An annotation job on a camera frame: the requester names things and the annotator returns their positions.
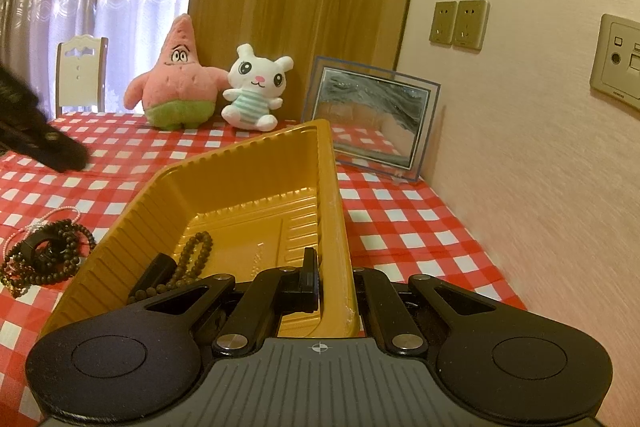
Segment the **black wrist watch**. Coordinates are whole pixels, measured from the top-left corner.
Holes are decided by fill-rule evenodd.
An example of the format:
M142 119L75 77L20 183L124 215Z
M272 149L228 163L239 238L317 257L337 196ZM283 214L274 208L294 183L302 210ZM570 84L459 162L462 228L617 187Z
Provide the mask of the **black wrist watch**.
M32 262L44 248L49 246L64 249L66 242L56 232L39 230L29 234L26 239L22 240L20 253L24 260Z

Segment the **black strap watch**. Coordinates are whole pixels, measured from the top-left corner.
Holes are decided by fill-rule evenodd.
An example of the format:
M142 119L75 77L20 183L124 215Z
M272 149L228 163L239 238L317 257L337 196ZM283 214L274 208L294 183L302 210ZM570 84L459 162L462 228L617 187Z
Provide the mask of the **black strap watch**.
M177 262L174 258L165 254L158 254L145 269L134 288L129 291L128 301L134 303L137 300L148 298L148 289L157 288L160 284L166 284L175 273Z

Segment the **golden plastic tray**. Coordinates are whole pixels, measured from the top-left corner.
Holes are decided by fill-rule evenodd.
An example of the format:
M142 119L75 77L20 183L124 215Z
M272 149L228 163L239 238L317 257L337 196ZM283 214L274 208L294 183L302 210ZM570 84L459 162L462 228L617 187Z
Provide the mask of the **golden plastic tray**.
M178 256L195 233L213 250L204 275L249 282L319 258L318 311L285 317L284 337L340 338L360 321L331 128L325 120L264 133L160 169L81 265L41 332L125 306L157 254Z

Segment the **white wooden chair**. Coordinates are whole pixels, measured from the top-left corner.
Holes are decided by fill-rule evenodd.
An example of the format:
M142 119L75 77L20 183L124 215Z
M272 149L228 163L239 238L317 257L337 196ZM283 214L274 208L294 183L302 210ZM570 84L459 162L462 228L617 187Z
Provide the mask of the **white wooden chair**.
M108 39L80 35L58 44L55 69L55 116L64 107L105 109Z

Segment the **pink starfish plush toy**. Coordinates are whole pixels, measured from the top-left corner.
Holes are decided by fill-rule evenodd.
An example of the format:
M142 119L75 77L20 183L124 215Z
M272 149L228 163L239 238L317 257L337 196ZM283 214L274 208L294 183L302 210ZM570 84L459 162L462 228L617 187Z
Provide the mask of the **pink starfish plush toy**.
M160 130L194 129L215 113L218 94L230 87L228 72L198 60L192 18L175 18L154 67L134 78L126 109L141 104L148 124Z

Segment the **white bunny plush toy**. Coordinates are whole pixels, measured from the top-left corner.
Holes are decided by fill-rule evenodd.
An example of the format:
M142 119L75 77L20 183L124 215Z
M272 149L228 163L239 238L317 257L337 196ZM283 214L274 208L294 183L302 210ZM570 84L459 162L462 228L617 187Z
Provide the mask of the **white bunny plush toy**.
M222 92L229 104L221 117L236 129L270 132L277 127L272 111L283 104L286 73L293 69L294 61L289 56L275 61L256 56L249 43L238 46L236 53L238 59L228 74L230 88Z

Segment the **glass sand art frame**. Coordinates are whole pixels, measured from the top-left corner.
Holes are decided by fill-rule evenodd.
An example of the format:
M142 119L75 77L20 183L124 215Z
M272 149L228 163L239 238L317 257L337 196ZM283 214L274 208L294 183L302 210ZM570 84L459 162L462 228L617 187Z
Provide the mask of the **glass sand art frame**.
M318 56L302 119L326 120L342 164L420 178L440 84L396 70Z

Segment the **left wall switch plate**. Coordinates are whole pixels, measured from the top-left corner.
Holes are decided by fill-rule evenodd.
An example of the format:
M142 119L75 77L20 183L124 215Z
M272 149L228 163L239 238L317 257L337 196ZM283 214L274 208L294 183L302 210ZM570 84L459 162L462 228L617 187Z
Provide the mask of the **left wall switch plate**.
M457 9L457 1L439 1L435 3L430 31L431 43L450 46L454 35Z

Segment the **wall switch plate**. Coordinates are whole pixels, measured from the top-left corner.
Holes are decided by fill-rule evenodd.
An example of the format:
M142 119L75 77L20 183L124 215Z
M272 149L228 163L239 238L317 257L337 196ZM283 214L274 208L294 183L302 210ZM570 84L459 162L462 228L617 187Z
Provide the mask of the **wall switch plate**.
M458 3L454 21L452 45L480 52L488 22L490 3L487 0L462 0Z
M457 9L457 1L439 1L435 3L430 31L431 43L450 46L454 35Z

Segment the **right wall switch plate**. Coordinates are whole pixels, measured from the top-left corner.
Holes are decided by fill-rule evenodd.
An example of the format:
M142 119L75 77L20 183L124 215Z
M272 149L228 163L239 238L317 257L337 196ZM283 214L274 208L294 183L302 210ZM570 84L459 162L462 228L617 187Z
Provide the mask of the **right wall switch plate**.
M480 52L488 22L490 3L487 0L462 0L458 3L454 21L452 45Z

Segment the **wall socket plate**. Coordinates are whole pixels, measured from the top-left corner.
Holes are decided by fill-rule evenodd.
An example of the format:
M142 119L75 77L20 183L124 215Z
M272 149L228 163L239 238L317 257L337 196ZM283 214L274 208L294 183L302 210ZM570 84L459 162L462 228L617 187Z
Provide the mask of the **wall socket plate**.
M639 23L603 14L590 87L638 109L640 100Z

